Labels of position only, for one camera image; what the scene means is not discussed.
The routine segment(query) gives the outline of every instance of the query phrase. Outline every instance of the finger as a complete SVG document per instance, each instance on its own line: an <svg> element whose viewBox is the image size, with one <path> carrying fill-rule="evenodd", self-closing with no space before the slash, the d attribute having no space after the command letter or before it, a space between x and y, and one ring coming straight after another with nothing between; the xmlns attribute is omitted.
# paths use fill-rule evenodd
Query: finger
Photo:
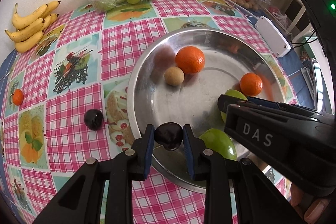
<svg viewBox="0 0 336 224"><path fill-rule="evenodd" d="M294 206L297 206L302 198L303 198L303 194L304 192L299 189L294 183L292 183L291 185L291 205L294 207Z"/></svg>
<svg viewBox="0 0 336 224"><path fill-rule="evenodd" d="M319 198L315 200L304 214L305 222L307 222L308 224L314 224L319 219L325 208L328 206L329 202L330 200L325 198Z"/></svg>

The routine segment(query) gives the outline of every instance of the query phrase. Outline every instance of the black cable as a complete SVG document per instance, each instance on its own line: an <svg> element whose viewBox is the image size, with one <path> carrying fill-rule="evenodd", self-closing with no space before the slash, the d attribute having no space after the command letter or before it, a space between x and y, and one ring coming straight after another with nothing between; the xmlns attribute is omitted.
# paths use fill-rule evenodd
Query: black cable
<svg viewBox="0 0 336 224"><path fill-rule="evenodd" d="M299 46L295 46L295 47L293 47L293 48L298 48L298 47L301 47L301 46L303 46L303 45L306 45L306 44L312 43L312 42L316 41L317 39L318 39L318 38L315 38L314 40L312 40L312 41L309 41L309 42L305 42L305 43L298 43L298 44L301 44L301 45L299 45Z"/></svg>
<svg viewBox="0 0 336 224"><path fill-rule="evenodd" d="M309 39L311 39L311 37L312 37L314 34L315 34L315 31L312 32L312 34L311 34L310 37L307 39L307 41L308 41Z"/></svg>

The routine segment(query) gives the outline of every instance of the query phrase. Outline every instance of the stainless steel tray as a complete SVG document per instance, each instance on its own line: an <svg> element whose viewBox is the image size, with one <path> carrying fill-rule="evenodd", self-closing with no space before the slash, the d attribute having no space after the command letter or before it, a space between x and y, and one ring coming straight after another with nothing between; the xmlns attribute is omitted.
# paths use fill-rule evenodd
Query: stainless steel tray
<svg viewBox="0 0 336 224"><path fill-rule="evenodd" d="M198 74L186 75L181 86L169 86L164 81L164 71L175 65L176 53L188 45L204 52L205 67ZM161 37L141 55L129 80L127 110L134 137L140 138L149 123L155 127L164 122L181 126L188 123L197 137L209 128L223 130L217 99L228 89L236 88L248 72L263 75L269 82L268 93L263 89L258 97L284 102L277 77L261 55L241 39L217 29L198 27ZM244 146L236 141L234 144L238 159L249 157L262 170L267 166ZM205 193L205 182L192 181L188 174L183 145L173 152L163 147L154 149L152 165L173 183Z"/></svg>

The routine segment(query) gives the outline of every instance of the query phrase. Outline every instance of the human hand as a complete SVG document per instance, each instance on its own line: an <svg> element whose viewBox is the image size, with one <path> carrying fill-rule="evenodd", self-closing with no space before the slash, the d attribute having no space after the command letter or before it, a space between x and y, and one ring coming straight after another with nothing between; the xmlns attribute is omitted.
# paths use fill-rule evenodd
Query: human hand
<svg viewBox="0 0 336 224"><path fill-rule="evenodd" d="M314 224L322 215L325 208L328 206L330 200L325 198L318 198L315 200L307 209L306 212L303 212L298 206L302 201L304 192L299 189L294 183L291 185L291 205L297 211L299 216L308 224Z"/></svg>

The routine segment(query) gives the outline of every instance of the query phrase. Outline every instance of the bunch of bananas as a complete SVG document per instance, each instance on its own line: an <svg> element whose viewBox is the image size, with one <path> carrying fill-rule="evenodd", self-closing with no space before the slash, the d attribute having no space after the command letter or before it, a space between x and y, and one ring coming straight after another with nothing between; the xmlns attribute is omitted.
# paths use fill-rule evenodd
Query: bunch of bananas
<svg viewBox="0 0 336 224"><path fill-rule="evenodd" d="M5 30L9 38L15 42L18 52L26 52L34 47L42 38L45 30L54 23L59 14L52 14L61 2L54 0L49 4L43 4L30 15L21 17L17 13L17 3L12 17L16 32Z"/></svg>

